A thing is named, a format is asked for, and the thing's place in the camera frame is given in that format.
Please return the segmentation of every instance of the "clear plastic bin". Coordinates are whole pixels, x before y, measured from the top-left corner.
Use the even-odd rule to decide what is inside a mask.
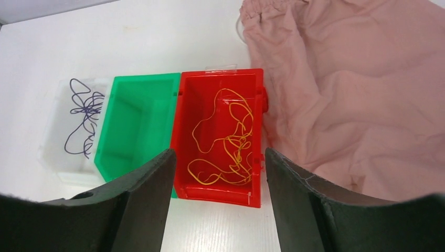
[[[105,183],[94,164],[95,140],[99,139],[112,84],[113,78],[71,79],[59,84],[38,159],[65,183]]]

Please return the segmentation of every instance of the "purple string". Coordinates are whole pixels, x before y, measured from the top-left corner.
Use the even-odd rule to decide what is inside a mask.
[[[81,84],[83,87],[87,89],[85,92],[76,92],[73,87],[73,82],[77,82]],[[89,152],[90,148],[93,146],[94,136],[96,134],[96,127],[99,119],[99,114],[102,110],[103,105],[103,99],[104,95],[100,92],[93,92],[91,93],[91,89],[82,83],[78,79],[71,79],[70,80],[70,89],[73,92],[73,95],[71,96],[72,102],[77,106],[76,108],[73,108],[70,110],[70,114],[84,114],[82,122],[77,126],[77,128],[69,134],[66,142],[65,142],[65,151],[69,154],[83,154],[87,159],[89,159],[89,155],[91,152]],[[87,95],[90,95],[87,97],[87,99],[84,101],[82,99],[82,96],[85,97]],[[88,137],[83,142],[83,150],[79,152],[72,152],[67,149],[68,142],[71,138],[71,136],[76,133],[78,130],[85,130],[89,133]]]

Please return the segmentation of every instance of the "white surface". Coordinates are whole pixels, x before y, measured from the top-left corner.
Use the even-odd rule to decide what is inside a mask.
[[[116,0],[0,0],[0,20],[10,24]]]
[[[90,104],[92,102],[91,96],[94,92],[99,92],[104,96],[108,96],[113,84],[113,78],[91,78],[80,79],[79,81],[70,79],[60,82],[55,101],[52,105],[51,113],[48,119],[48,125],[46,126],[42,143],[38,149],[38,159],[41,164],[56,172],[59,178],[68,184],[74,185],[86,185],[91,187],[97,187],[105,183],[98,169],[94,165],[94,156],[96,155],[97,141],[99,140],[99,134],[95,134],[92,141],[87,141],[91,147],[88,148],[88,158],[83,153],[84,141],[89,138],[91,133],[99,132],[98,124],[100,119],[103,120],[105,109],[101,110],[100,114],[92,115],[90,118],[94,121],[87,121],[84,124],[89,130],[85,130],[81,124],[84,121],[85,113],[70,113],[72,109],[82,109],[74,103],[82,104],[86,102]],[[95,99],[94,104],[101,103],[100,106],[95,106],[92,109],[100,109],[108,101],[105,97],[100,100]]]
[[[241,0],[121,0],[3,26],[0,192],[72,197],[37,161],[59,80],[250,65],[235,23]],[[172,199],[162,251],[279,251],[268,189],[261,209]]]

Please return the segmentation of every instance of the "green plastic bin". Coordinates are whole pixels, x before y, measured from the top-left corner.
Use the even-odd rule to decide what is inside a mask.
[[[169,148],[180,79],[180,73],[115,77],[94,158],[106,182]]]

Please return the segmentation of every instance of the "red plastic bin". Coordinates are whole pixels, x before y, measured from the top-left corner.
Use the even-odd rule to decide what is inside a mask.
[[[245,98],[251,109],[253,121],[248,116],[246,108],[239,104],[230,105],[231,103],[245,105],[245,103],[242,98],[227,89]],[[179,198],[250,207],[261,206],[261,124],[262,114],[267,111],[267,106],[262,69],[182,73],[171,141],[171,148],[177,155],[174,186]],[[215,111],[214,116],[208,119],[213,111]],[[196,143],[197,141],[201,150],[206,152],[215,139],[231,135],[235,130],[241,131],[242,126],[238,125],[230,111],[235,118],[243,120],[246,132],[252,130],[252,134],[242,140],[243,143],[250,142],[250,144],[246,143],[245,149],[240,151],[241,165],[246,167],[244,171],[249,171],[249,176],[244,176],[246,179],[238,184],[230,184],[218,178],[218,174],[222,174],[221,171],[207,162],[195,160],[207,160],[224,171],[229,169],[230,164],[234,164],[235,161],[226,153],[224,144],[226,150],[233,156],[238,148],[230,145],[228,140],[225,140],[225,143],[222,140],[215,142],[209,153],[200,152]],[[194,129],[196,141],[192,137]],[[198,179],[216,182],[209,185],[199,183],[187,169],[193,160],[195,161],[190,164],[190,171]],[[224,173],[222,176],[230,182],[240,179],[235,173]]]

